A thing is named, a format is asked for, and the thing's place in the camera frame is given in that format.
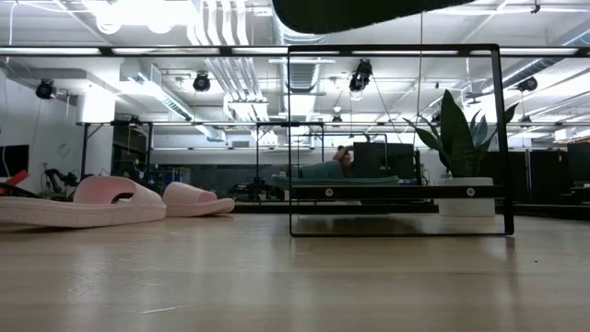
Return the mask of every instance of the person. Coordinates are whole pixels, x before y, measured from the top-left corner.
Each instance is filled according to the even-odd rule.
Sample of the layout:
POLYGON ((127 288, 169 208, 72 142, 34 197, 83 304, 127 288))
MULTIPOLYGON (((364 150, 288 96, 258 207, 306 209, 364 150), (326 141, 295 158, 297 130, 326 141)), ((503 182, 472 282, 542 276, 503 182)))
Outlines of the person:
POLYGON ((346 177, 352 177, 354 172, 354 162, 350 156, 350 151, 352 151, 352 146, 338 146, 338 150, 334 155, 334 158, 332 158, 332 160, 338 161, 340 163, 342 173, 346 177))

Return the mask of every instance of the red object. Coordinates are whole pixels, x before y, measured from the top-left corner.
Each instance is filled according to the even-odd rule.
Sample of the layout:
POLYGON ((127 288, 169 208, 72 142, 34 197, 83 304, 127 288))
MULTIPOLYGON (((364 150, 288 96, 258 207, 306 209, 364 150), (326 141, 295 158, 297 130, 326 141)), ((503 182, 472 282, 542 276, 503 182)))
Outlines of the red object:
MULTIPOLYGON (((5 184, 9 185, 17 185, 21 182, 25 181, 29 177, 27 171, 20 171, 17 175, 11 177, 10 179, 6 180, 5 184)), ((0 195, 4 193, 4 189, 0 188, 0 195)))

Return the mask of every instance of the ceiling pipe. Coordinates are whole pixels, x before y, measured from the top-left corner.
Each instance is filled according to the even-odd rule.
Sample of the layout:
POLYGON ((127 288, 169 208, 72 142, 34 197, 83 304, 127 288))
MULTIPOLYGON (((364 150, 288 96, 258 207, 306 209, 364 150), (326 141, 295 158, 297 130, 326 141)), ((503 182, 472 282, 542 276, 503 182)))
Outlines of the ceiling pipe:
MULTIPOLYGON (((186 36, 192 45, 210 45, 209 39, 207 38, 207 33, 205 32, 205 25, 203 24, 205 21, 205 9, 203 1, 191 0, 191 3, 193 4, 193 11, 195 12, 195 23, 186 27, 186 36)), ((207 58, 205 59, 205 65, 209 72, 211 72, 217 79, 217 82, 221 88, 226 92, 226 94, 230 95, 230 87, 228 87, 227 81, 224 80, 223 76, 218 71, 218 68, 214 65, 214 63, 217 61, 218 59, 207 58)))
MULTIPOLYGON (((232 28, 231 28, 231 3, 230 3, 230 0, 221 0, 221 8, 223 11, 223 22, 222 22, 222 26, 221 26, 221 34, 223 36, 223 39, 225 40, 225 43, 227 43, 229 46, 233 46, 233 45, 235 45, 235 41, 233 40, 233 32, 232 32, 232 28)), ((246 93, 244 92, 244 89, 242 87, 242 83, 240 82, 238 75, 236 74, 235 70, 233 70, 233 66, 231 65, 230 60, 228 58, 223 58, 221 61, 223 62, 223 65, 226 67, 226 69, 228 69, 228 74, 230 75, 231 79, 233 80, 233 82, 235 84, 236 89, 238 90, 238 94, 240 95, 240 99, 242 101, 246 101, 247 100, 246 93)), ((238 70, 240 70, 239 65, 242 62, 236 61, 236 59, 233 59, 233 63, 236 65, 236 67, 238 67, 238 70)))
MULTIPOLYGON (((248 36, 246 35, 246 4, 245 0, 236 0, 236 33, 238 35, 238 42, 240 45, 248 45, 248 36)), ((253 58, 242 58, 240 59, 242 62, 242 66, 244 72, 242 76, 244 80, 246 77, 250 77, 249 82, 252 83, 252 92, 255 95, 255 98, 258 101, 265 101, 265 97, 262 94, 262 89, 260 88, 260 82, 258 81, 258 76, 256 75, 256 70, 254 69, 254 59, 253 58)))

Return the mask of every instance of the spotlight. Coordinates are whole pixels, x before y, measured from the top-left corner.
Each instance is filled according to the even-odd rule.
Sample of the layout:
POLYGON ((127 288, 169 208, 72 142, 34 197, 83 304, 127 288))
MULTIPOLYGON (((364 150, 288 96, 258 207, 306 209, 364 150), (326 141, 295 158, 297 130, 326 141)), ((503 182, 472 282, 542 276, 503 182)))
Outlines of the spotlight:
POLYGON ((340 114, 334 115, 334 117, 332 118, 332 122, 342 122, 342 117, 340 116, 340 114))
POLYGON ((525 79, 524 81, 518 83, 516 89, 525 92, 525 91, 534 91, 538 87, 538 82, 534 77, 530 77, 525 79))
POLYGON ((195 88, 197 92, 209 91, 209 88, 211 88, 211 82, 209 81, 208 76, 209 74, 206 71, 200 71, 196 73, 195 82, 193 82, 193 88, 195 88))
POLYGON ((350 91, 351 92, 360 92, 369 85, 370 77, 372 75, 372 65, 369 60, 362 60, 360 59, 360 63, 357 66, 357 69, 350 80, 350 91))
MULTIPOLYGON (((518 122, 521 122, 521 123, 533 123, 533 120, 531 120, 531 116, 530 116, 530 115, 525 115, 525 116, 521 117, 521 118, 518 120, 518 122)), ((526 125, 526 124, 523 124, 523 125, 521 125, 520 127, 521 127, 522 129, 525 129, 525 128, 528 128, 528 127, 530 127, 530 126, 531 126, 531 125, 526 125)))
POLYGON ((35 90, 35 95, 40 99, 50 101, 55 98, 56 92, 52 79, 42 79, 41 84, 35 90))

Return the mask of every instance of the black metal frame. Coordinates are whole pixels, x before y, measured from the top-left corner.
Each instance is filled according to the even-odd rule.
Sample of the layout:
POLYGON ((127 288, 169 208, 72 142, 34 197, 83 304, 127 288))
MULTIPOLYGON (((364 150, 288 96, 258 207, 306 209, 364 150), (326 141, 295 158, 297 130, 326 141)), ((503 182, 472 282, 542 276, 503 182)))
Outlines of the black metal frame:
POLYGON ((80 167, 80 179, 86 178, 86 155, 88 154, 88 142, 92 136, 99 131, 103 126, 142 126, 147 125, 149 131, 147 133, 147 148, 145 150, 146 153, 146 172, 145 176, 149 176, 150 169, 151 169, 151 150, 153 149, 153 136, 154 136, 154 124, 151 122, 140 122, 140 121, 120 121, 114 120, 108 123, 77 123, 77 125, 84 126, 84 140, 82 141, 82 166, 80 167), (91 126, 97 125, 98 127, 89 134, 89 129, 91 126))
MULTIPOLYGON (((290 87, 291 56, 321 56, 329 54, 334 57, 358 56, 401 56, 407 57, 408 51, 416 51, 423 57, 472 57, 474 52, 486 51, 486 57, 491 59, 492 76, 495 94, 496 114, 498 117, 498 140, 503 159, 501 165, 503 176, 507 184, 510 183, 508 168, 508 136, 504 119, 504 97, 502 88, 502 64, 500 47, 494 44, 469 45, 314 45, 290 46, 287 54, 287 86, 290 87)), ((290 100, 288 94, 288 142, 289 168, 291 157, 291 122, 290 100)), ((506 186, 343 186, 343 185, 293 185, 292 174, 289 174, 289 234, 293 237, 415 237, 415 236, 506 236, 514 234, 513 201, 510 188, 506 186), (383 199, 383 197, 399 198, 499 198, 503 200, 504 231, 500 233, 418 233, 418 234, 333 234, 333 233, 297 233, 293 231, 293 215, 297 213, 297 206, 293 198, 298 200, 368 200, 383 199)))

